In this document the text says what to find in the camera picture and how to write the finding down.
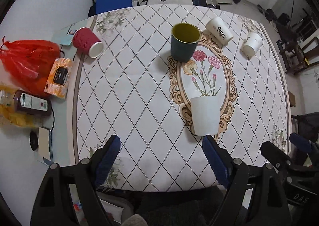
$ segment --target diamond pattern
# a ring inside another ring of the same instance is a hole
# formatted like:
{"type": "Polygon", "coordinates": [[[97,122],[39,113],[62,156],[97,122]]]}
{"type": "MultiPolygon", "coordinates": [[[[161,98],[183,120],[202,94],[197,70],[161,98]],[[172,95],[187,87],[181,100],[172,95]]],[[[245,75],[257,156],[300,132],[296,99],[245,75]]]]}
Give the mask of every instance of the diamond pattern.
{"type": "Polygon", "coordinates": [[[238,97],[226,132],[218,144],[233,157],[261,166],[259,148],[272,127],[289,132],[287,107],[275,52],[264,44],[253,58],[240,50],[247,38],[241,19],[228,12],[192,5],[151,5],[129,9],[125,21],[109,34],[96,33],[104,52],[86,57],[79,82],[77,142],[79,158],[121,138],[118,185],[137,191],[181,191],[210,187],[216,177],[194,136],[170,100],[167,57],[171,28],[188,22],[204,30],[220,16],[234,39],[222,48],[233,65],[238,97]]]}

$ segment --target red plastic bag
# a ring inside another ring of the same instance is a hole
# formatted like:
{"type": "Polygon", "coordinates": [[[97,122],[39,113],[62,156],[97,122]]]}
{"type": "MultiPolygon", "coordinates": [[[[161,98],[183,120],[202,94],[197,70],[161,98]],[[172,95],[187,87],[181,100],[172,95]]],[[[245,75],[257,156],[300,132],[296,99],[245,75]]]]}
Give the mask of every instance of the red plastic bag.
{"type": "Polygon", "coordinates": [[[58,44],[48,40],[17,40],[10,43],[5,42],[4,37],[2,43],[0,59],[5,70],[23,90],[48,97],[44,88],[55,59],[60,58],[58,44]]]}

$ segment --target green cup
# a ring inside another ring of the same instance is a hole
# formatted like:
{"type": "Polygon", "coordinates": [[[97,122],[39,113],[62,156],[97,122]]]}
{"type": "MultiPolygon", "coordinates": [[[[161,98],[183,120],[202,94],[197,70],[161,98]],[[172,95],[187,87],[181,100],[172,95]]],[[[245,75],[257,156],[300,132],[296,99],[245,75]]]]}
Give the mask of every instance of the green cup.
{"type": "Polygon", "coordinates": [[[200,40],[198,28],[189,23],[178,23],[172,28],[172,57],[180,62],[188,62],[200,40]]]}

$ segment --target blue gripper pad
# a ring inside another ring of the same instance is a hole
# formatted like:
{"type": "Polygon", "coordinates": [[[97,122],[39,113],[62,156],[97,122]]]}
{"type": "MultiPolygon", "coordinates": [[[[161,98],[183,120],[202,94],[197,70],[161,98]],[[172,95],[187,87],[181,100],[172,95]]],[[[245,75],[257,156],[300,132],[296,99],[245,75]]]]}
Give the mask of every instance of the blue gripper pad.
{"type": "Polygon", "coordinates": [[[229,186],[228,169],[224,165],[223,161],[221,160],[220,156],[217,154],[216,150],[210,143],[207,136],[205,136],[202,140],[202,147],[203,147],[203,152],[216,176],[218,183],[220,183],[227,189],[229,186]]]}
{"type": "Polygon", "coordinates": [[[120,151],[120,148],[121,140],[118,136],[116,136],[96,169],[96,178],[94,182],[96,188],[101,184],[105,183],[107,175],[109,174],[112,165],[114,164],[114,161],[120,151]]]}
{"type": "Polygon", "coordinates": [[[312,152],[311,143],[309,142],[309,140],[307,140],[304,137],[298,135],[297,133],[290,134],[289,140],[299,150],[301,150],[303,152],[306,152],[306,153],[311,153],[312,152]]]}

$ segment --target pink carnation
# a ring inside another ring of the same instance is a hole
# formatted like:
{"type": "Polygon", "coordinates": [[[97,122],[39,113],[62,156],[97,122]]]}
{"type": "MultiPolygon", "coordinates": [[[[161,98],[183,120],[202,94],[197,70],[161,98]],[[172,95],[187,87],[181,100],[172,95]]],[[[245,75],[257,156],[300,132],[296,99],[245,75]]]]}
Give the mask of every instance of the pink carnation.
{"type": "Polygon", "coordinates": [[[193,59],[196,61],[204,61],[207,58],[206,54],[202,50],[195,50],[193,59]]]}
{"type": "Polygon", "coordinates": [[[208,62],[216,69],[219,69],[221,67],[221,63],[214,56],[208,56],[208,62]]]}

